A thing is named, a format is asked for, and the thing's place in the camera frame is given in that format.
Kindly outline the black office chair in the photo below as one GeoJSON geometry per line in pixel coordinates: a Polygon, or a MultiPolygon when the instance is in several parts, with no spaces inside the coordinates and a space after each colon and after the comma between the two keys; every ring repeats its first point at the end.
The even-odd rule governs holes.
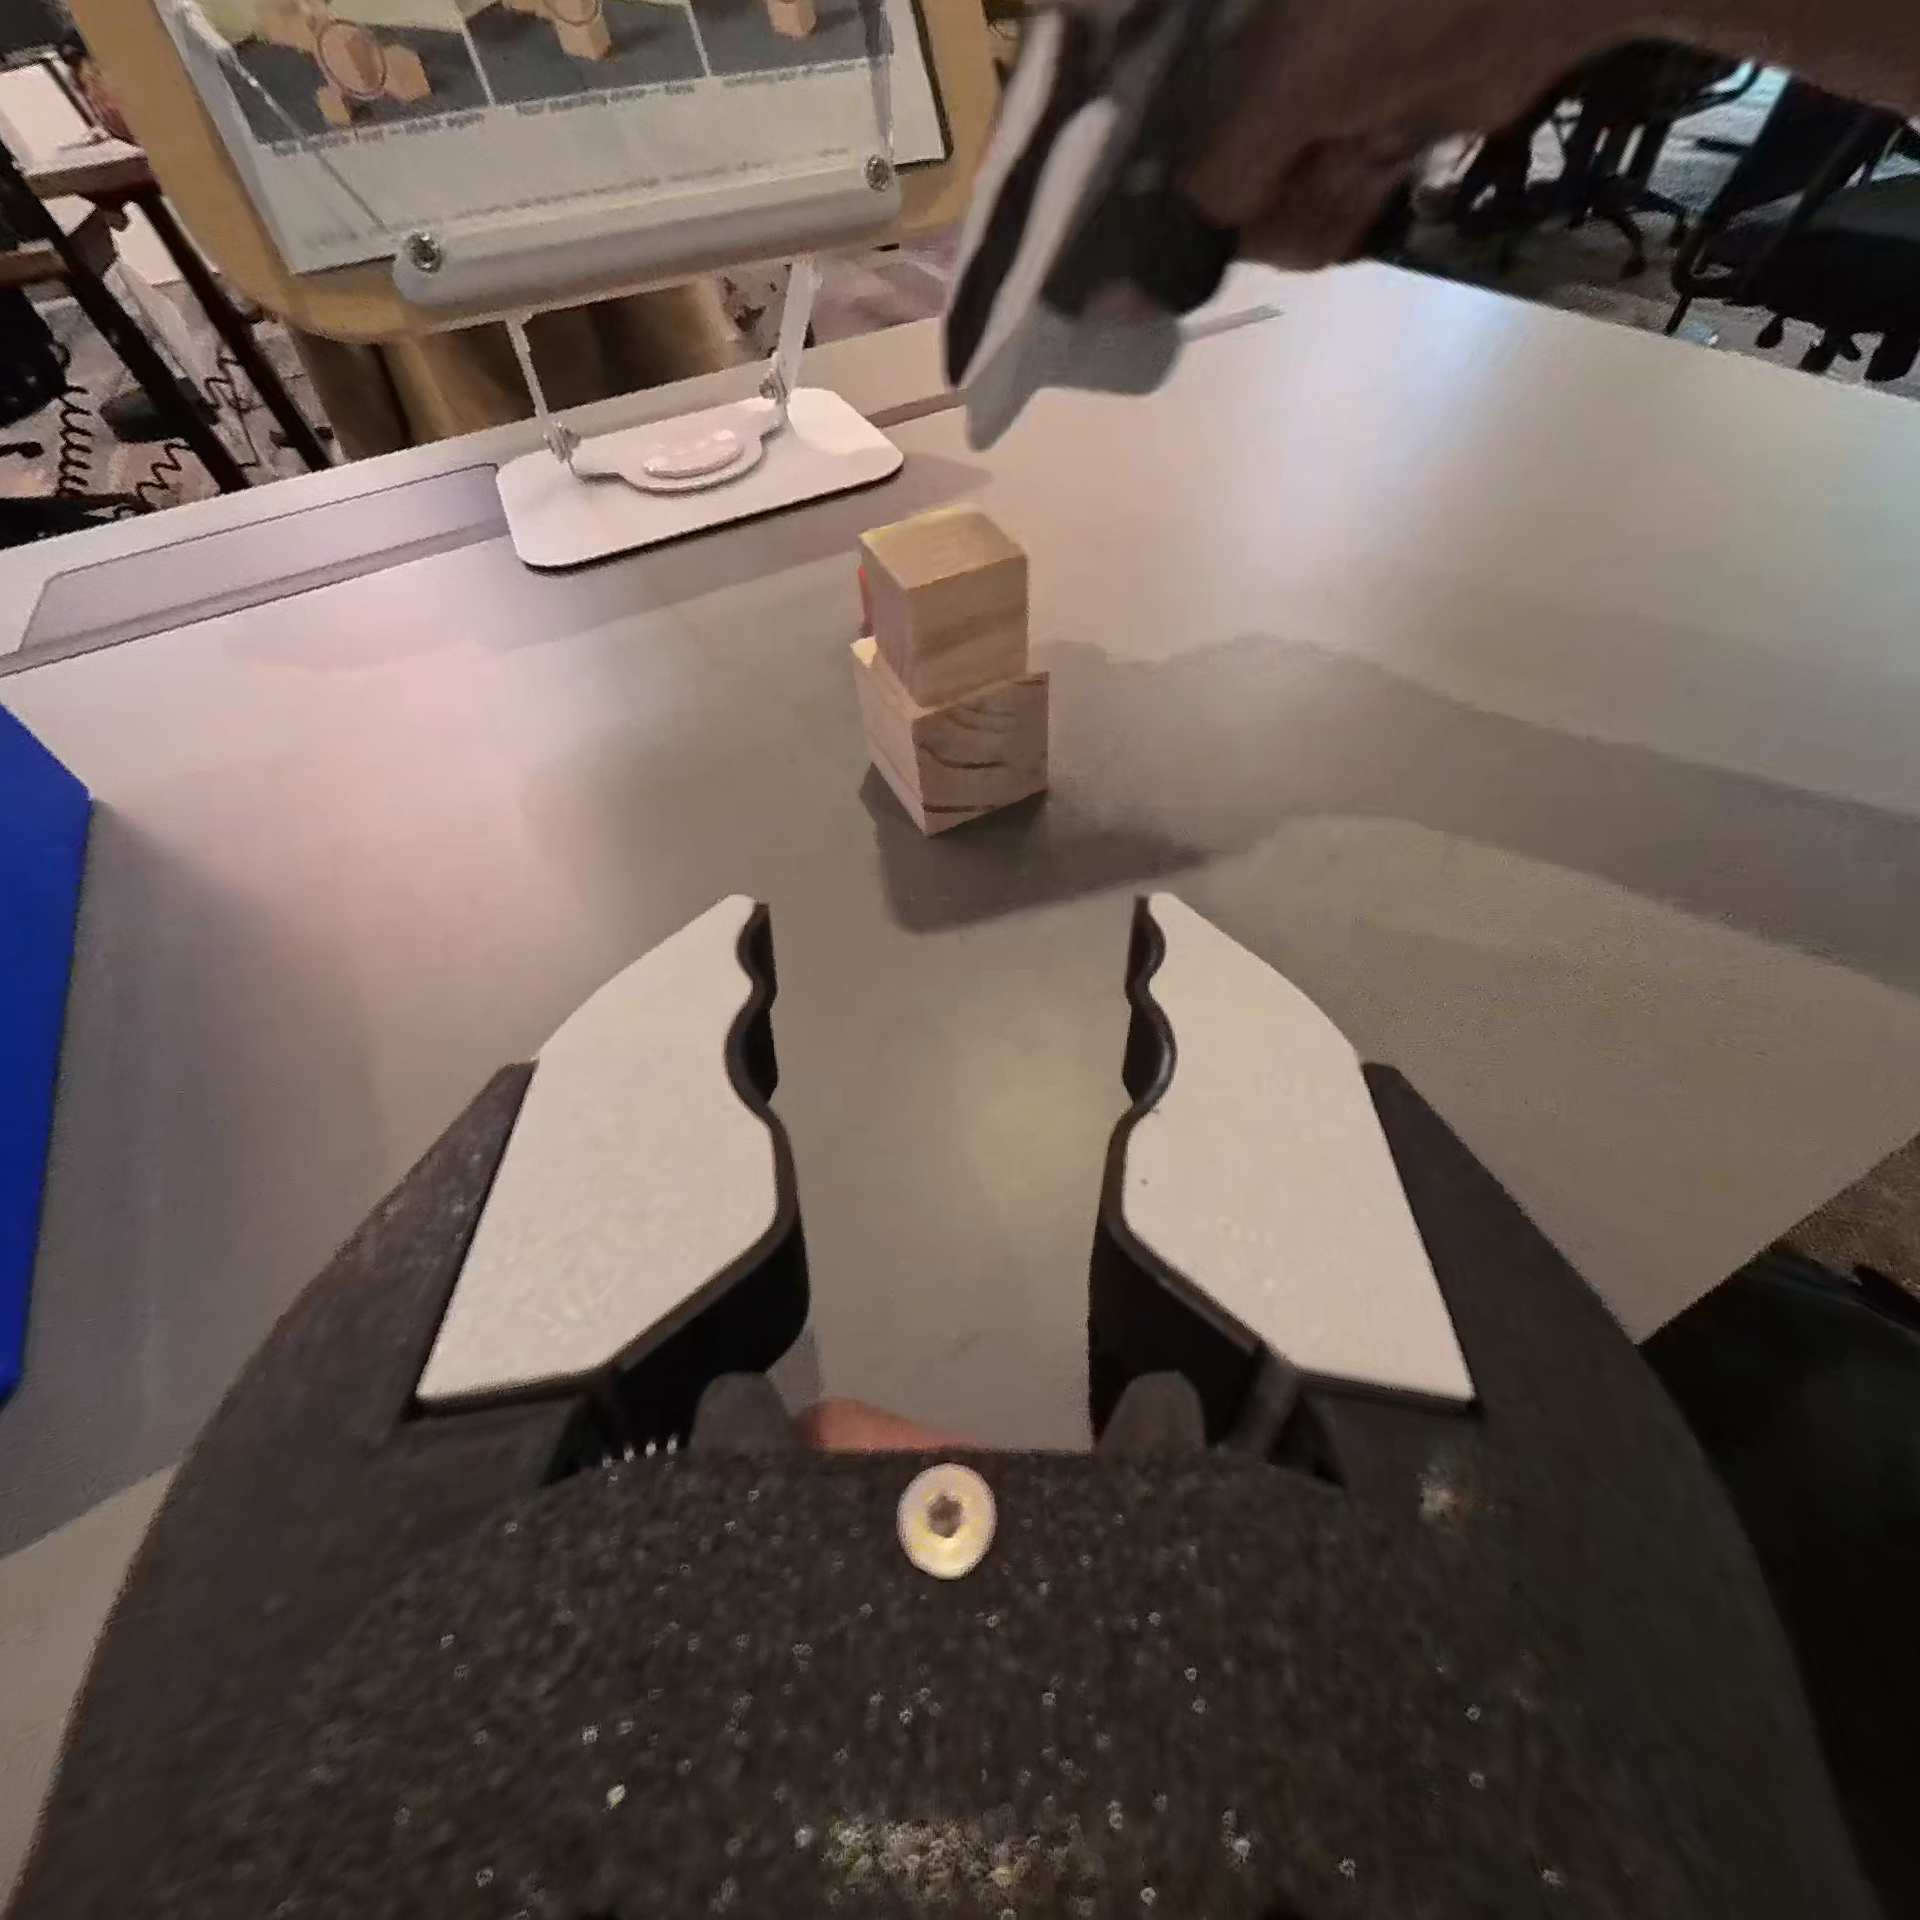
{"type": "Polygon", "coordinates": [[[1665,336],[1718,303],[1763,315],[1759,352],[1809,326],[1801,371],[1860,363],[1872,387],[1914,375],[1914,125],[1791,75],[1679,246],[1671,284],[1665,336]]]}
{"type": "Polygon", "coordinates": [[[1520,238],[1552,218],[1578,227],[1605,218],[1627,242],[1623,274],[1647,269],[1646,235],[1619,163],[1605,165],[1605,148],[1647,119],[1665,42],[1623,41],[1554,79],[1517,117],[1485,134],[1465,174],[1443,190],[1423,190],[1415,208],[1465,237],[1498,237],[1501,260],[1512,260],[1520,238]],[[1571,110],[1571,130],[1558,133],[1571,110]],[[1558,137],[1558,174],[1534,176],[1534,145],[1546,130],[1558,137]]]}

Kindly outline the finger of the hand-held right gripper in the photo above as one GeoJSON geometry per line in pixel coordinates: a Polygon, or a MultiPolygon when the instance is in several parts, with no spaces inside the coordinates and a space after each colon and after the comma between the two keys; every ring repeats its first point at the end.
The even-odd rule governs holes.
{"type": "Polygon", "coordinates": [[[967,382],[988,340],[996,300],[1019,260],[1047,157],[1069,117],[1073,12],[1049,7],[1023,23],[1022,55],[1002,93],[996,130],[962,222],[942,312],[942,368],[951,387],[967,382]]]}
{"type": "Polygon", "coordinates": [[[965,382],[965,432],[980,450],[1041,393],[1149,394],[1179,352],[1179,319],[1073,319],[1073,117],[1052,145],[1019,260],[965,382]]]}

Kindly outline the instruction sign on white stand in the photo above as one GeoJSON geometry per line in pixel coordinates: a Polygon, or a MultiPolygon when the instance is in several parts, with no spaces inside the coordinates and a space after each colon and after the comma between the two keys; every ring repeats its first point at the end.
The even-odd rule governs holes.
{"type": "Polygon", "coordinates": [[[543,572],[892,482],[898,446],[808,387],[830,254],[954,222],[988,119],[979,4],[152,4],[301,328],[504,322],[541,446],[496,468],[543,572]],[[747,394],[589,424],[527,320],[783,266],[747,394]]]}

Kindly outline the dark-grained wooden cube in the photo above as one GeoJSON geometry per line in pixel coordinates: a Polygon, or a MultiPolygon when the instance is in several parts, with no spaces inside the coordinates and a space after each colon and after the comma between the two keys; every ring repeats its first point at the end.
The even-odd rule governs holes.
{"type": "Polygon", "coordinates": [[[1049,673],[919,704],[874,637],[851,641],[877,773],[928,834],[1030,802],[1049,786],[1049,673]]]}

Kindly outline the black metal frame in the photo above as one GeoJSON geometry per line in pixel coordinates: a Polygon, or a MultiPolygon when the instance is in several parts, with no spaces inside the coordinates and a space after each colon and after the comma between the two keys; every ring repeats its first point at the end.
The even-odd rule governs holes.
{"type": "Polygon", "coordinates": [[[58,284],[109,347],[136,393],[159,415],[162,446],[182,446],[221,494],[263,484],[271,471],[225,423],[263,415],[271,442],[304,471],[334,466],[337,441],[282,378],[263,343],[263,312],[238,303],[168,205],[143,148],[115,137],[20,157],[3,145],[6,287],[58,284]],[[151,292],[122,258],[122,230],[152,235],[179,274],[185,312],[151,292]]]}

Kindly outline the pale wooden cube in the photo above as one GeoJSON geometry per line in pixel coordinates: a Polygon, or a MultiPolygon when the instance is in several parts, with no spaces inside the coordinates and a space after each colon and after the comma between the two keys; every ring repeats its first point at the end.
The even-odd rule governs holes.
{"type": "Polygon", "coordinates": [[[1027,549],[957,503],[858,538],[881,660],[925,708],[1030,673],[1027,549]]]}

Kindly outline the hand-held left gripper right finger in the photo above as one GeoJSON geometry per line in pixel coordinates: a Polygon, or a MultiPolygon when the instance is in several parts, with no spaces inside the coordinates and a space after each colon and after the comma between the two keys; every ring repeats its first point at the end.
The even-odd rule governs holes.
{"type": "Polygon", "coordinates": [[[1273,1448],[1319,1388],[1475,1405],[1354,1044],[1176,893],[1140,893],[1122,968],[1126,1107],[1091,1251],[1091,1424],[1173,1375],[1207,1442],[1273,1448]]]}

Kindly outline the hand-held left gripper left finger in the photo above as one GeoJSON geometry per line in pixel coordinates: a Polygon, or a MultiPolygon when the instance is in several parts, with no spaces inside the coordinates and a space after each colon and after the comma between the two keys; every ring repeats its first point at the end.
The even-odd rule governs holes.
{"type": "Polygon", "coordinates": [[[541,1044],[426,1354],[430,1411],[606,1395],[687,1419],[802,1340],[771,915],[711,903],[541,1044]]]}

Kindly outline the blue plastic bin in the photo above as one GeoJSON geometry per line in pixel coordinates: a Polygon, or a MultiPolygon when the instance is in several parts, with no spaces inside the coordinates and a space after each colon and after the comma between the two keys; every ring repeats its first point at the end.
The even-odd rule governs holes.
{"type": "Polygon", "coordinates": [[[84,782],[3,712],[3,1398],[26,1370],[90,818],[84,782]]]}

